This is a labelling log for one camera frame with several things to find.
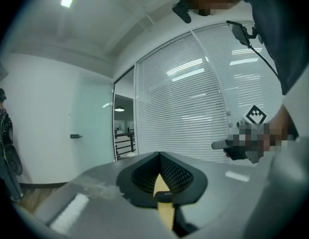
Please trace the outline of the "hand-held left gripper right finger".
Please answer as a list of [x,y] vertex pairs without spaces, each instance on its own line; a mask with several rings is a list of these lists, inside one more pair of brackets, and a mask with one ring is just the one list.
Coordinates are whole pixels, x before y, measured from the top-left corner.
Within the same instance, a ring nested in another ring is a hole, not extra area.
[[202,171],[166,152],[159,153],[159,173],[170,189],[173,204],[196,203],[208,185]]

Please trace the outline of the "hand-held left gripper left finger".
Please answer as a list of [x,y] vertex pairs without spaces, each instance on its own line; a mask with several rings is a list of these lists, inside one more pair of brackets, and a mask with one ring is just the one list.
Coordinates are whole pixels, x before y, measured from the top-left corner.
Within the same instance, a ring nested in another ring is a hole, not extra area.
[[160,154],[153,152],[124,168],[116,178],[123,197],[133,206],[156,208],[155,182],[160,174]]

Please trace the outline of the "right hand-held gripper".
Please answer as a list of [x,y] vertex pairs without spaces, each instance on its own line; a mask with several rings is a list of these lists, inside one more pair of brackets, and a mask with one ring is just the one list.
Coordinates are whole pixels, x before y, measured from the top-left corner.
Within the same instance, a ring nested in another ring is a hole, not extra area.
[[241,120],[237,121],[237,128],[227,139],[214,141],[211,148],[225,149],[231,160],[248,160],[252,164],[259,162],[264,156],[264,126],[267,115],[258,106],[252,105]]

